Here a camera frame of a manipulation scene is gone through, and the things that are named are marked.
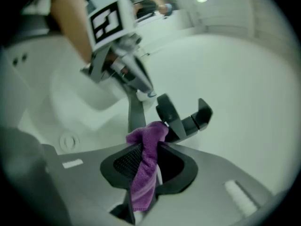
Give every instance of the drain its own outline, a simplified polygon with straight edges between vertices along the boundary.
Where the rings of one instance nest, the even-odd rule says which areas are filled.
[[[60,146],[64,152],[75,152],[79,147],[79,138],[75,133],[67,131],[60,137]]]

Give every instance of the white sticker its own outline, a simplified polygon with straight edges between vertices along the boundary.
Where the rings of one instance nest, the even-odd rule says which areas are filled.
[[[76,159],[76,160],[74,160],[74,161],[64,162],[64,163],[63,163],[63,167],[64,167],[65,169],[67,169],[67,168],[72,168],[72,167],[81,165],[81,164],[83,164],[83,163],[84,163],[84,162],[83,162],[81,159]]]

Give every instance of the black shirt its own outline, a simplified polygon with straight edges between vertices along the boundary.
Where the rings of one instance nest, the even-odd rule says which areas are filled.
[[[140,4],[142,8],[137,12],[138,19],[148,14],[153,16],[154,12],[158,9],[157,4],[153,0],[143,0]]]

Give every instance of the purple cloth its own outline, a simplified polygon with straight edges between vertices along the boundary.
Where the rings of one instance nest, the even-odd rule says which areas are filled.
[[[133,211],[146,211],[151,203],[157,180],[157,144],[167,133],[168,127],[155,121],[127,135],[127,143],[143,144],[142,160],[130,188]]]

